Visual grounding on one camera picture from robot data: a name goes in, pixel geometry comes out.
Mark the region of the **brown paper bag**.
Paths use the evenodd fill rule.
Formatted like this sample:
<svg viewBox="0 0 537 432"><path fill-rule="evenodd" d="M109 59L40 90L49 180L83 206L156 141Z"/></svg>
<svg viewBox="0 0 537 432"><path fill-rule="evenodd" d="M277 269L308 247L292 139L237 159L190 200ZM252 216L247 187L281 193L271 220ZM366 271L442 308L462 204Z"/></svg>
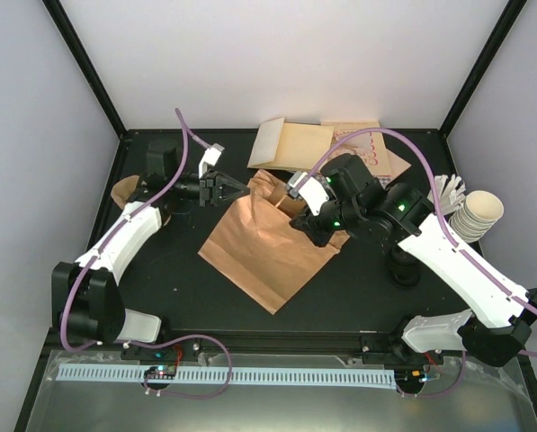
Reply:
<svg viewBox="0 0 537 432"><path fill-rule="evenodd" d="M316 247L290 226L304 203L284 195L283 181L259 170L248 187L250 194L228 207L199 255L275 314L339 254L349 235L336 232L324 247Z"/></svg>

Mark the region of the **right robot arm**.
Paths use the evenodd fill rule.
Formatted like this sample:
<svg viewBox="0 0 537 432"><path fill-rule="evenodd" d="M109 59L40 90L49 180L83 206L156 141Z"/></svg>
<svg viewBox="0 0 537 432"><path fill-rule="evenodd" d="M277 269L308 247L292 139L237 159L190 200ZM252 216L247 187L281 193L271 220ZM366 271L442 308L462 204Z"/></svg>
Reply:
<svg viewBox="0 0 537 432"><path fill-rule="evenodd" d="M342 154L322 167L320 178L295 173L286 192L305 201L290 225L315 246L324 247L338 231L358 230L385 252L396 284L416 284L426 266L466 303L460 312L404 319L389 340L395 360L408 363L441 349L499 367L524 351L537 320L537 288L504 277L439 221L416 189L384 189L357 156Z"/></svg>

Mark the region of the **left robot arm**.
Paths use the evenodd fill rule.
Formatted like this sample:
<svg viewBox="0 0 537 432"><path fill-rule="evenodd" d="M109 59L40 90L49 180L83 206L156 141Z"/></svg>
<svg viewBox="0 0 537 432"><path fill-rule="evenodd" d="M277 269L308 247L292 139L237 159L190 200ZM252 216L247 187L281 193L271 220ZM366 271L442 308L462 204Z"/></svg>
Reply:
<svg viewBox="0 0 537 432"><path fill-rule="evenodd" d="M116 184L112 198L121 215L108 231L73 263L60 262L51 275L52 318L62 346L74 352L69 338L93 344L135 342L154 359L167 357L174 339L156 315L125 307L119 284L144 244L168 222L179 205L218 206L246 196L245 184L216 169L224 151L206 146L195 169L188 167L187 141L149 144L146 171Z"/></svg>

